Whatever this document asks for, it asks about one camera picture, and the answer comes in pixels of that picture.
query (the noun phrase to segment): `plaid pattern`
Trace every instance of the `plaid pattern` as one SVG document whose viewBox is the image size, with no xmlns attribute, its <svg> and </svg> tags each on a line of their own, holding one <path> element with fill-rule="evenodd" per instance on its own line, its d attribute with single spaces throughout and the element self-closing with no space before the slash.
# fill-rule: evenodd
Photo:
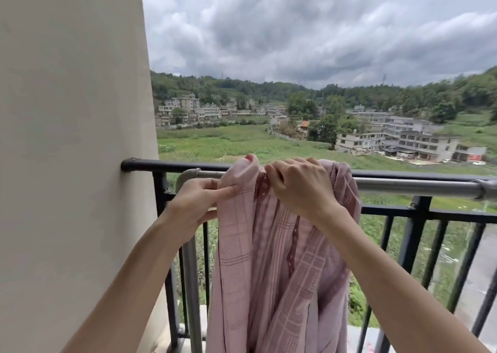
<svg viewBox="0 0 497 353">
<path fill-rule="evenodd" d="M 321 163 L 358 221 L 350 167 Z M 234 184 L 241 193 L 218 205 L 206 353 L 346 353 L 349 271 L 338 252 L 279 202 L 254 155 L 220 180 Z"/>
</svg>

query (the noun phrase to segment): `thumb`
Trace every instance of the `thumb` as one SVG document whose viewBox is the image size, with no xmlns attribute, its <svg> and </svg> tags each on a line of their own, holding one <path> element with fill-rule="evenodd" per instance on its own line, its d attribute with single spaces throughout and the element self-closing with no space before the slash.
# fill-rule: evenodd
<svg viewBox="0 0 497 353">
<path fill-rule="evenodd" d="M 240 192 L 239 185 L 231 185 L 229 187 L 209 190 L 209 193 L 212 198 L 212 204 L 218 201 L 229 200 L 230 198 L 233 198 L 237 194 L 239 194 L 239 192 Z"/>
<path fill-rule="evenodd" d="M 266 170 L 267 177 L 269 178 L 269 182 L 271 183 L 271 187 L 273 187 L 276 194 L 281 193 L 285 189 L 285 183 L 283 183 L 278 170 L 270 164 L 266 165 L 264 169 Z"/>
</svg>

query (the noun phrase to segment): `sky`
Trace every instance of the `sky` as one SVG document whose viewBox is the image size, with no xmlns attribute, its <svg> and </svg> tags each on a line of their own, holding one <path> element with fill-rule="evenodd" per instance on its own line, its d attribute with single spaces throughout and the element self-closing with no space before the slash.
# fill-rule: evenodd
<svg viewBox="0 0 497 353">
<path fill-rule="evenodd" d="M 497 0 L 143 0 L 157 72 L 321 88 L 497 65 Z"/>
</svg>

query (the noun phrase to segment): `forearm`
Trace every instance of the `forearm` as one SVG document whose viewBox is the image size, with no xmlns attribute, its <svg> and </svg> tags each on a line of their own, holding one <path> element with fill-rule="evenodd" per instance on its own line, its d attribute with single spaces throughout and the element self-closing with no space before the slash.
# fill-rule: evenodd
<svg viewBox="0 0 497 353">
<path fill-rule="evenodd" d="M 136 353 L 177 251 L 161 226 L 152 225 L 140 238 L 62 353 Z"/>
<path fill-rule="evenodd" d="M 318 226 L 357 278 L 397 352 L 488 353 L 462 323 L 364 234 L 345 209 L 321 221 Z"/>
</svg>

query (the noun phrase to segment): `person's right hand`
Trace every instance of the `person's right hand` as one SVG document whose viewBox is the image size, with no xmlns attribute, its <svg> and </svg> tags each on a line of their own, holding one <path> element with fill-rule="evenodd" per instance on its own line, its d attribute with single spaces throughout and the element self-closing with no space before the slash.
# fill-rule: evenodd
<svg viewBox="0 0 497 353">
<path fill-rule="evenodd" d="M 330 176 L 314 158 L 276 161 L 264 169 L 282 203 L 314 225 L 321 216 L 343 208 L 335 199 Z"/>
</svg>

